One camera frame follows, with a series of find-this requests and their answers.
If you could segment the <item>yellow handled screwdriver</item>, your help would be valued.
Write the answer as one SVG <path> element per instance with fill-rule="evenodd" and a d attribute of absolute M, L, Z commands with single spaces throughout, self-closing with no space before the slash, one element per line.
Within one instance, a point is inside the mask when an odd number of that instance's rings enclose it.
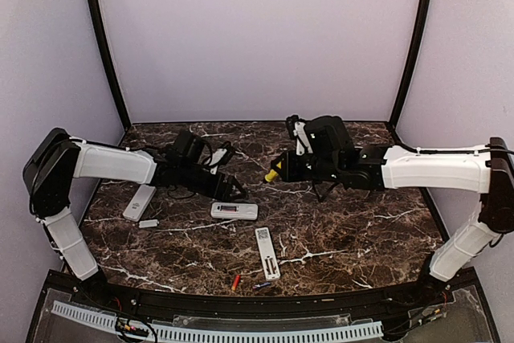
<path fill-rule="evenodd" d="M 273 182 L 274 180 L 276 180 L 277 178 L 279 177 L 279 174 L 274 170 L 274 169 L 271 169 L 265 176 L 264 176 L 264 181 L 266 183 L 271 183 Z"/>

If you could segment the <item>white remote with barcode label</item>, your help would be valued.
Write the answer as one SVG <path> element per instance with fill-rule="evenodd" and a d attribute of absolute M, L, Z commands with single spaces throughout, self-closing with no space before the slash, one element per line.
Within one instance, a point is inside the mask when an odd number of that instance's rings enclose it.
<path fill-rule="evenodd" d="M 210 215 L 217 219 L 238 219 L 255 221 L 258 218 L 259 208 L 256 204 L 214 202 Z"/>

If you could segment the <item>white button remote control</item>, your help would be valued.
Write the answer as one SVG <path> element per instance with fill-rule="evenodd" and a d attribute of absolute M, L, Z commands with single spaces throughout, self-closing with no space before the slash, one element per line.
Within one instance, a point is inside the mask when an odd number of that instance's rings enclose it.
<path fill-rule="evenodd" d="M 269 229 L 267 227 L 257 228 L 255 237 L 266 280 L 278 280 L 281 274 Z"/>

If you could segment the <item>red blue battery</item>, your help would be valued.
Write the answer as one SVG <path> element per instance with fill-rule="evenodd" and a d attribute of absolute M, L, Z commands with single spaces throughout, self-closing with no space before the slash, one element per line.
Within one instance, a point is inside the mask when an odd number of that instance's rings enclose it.
<path fill-rule="evenodd" d="M 241 279 L 241 275 L 236 275 L 235 276 L 234 281 L 233 281 L 233 283 L 231 285 L 231 290 L 232 291 L 235 291 L 237 289 L 237 287 L 239 286 L 240 279 Z"/>

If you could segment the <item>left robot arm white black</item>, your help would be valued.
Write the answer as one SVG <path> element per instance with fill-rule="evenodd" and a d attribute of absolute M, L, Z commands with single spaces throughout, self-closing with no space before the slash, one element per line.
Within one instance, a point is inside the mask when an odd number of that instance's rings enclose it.
<path fill-rule="evenodd" d="M 49 242 L 83 282 L 81 292 L 97 308 L 113 301 L 113 290 L 97 276 L 101 269 L 71 211 L 74 181 L 129 182 L 157 188 L 183 187 L 219 202 L 237 202 L 247 191 L 236 177 L 219 171 L 233 155 L 230 142 L 214 150 L 210 143 L 182 130 L 165 147 L 139 149 L 106 145 L 54 128 L 22 170 L 29 211 L 43 225 Z"/>

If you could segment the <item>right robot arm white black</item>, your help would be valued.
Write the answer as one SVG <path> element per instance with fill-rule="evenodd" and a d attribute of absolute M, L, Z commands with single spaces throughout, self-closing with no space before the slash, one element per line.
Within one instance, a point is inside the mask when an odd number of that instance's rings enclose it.
<path fill-rule="evenodd" d="M 355 190 L 422 187 L 479 194 L 470 218 L 431 256 L 427 275 L 410 287 L 410 299 L 418 306 L 428 305 L 441 292 L 441 283 L 513 231 L 513 152 L 499 137 L 457 149 L 357 147 L 338 116 L 304 120 L 293 115 L 286 128 L 296 147 L 271 162 L 266 182 L 280 178 Z"/>

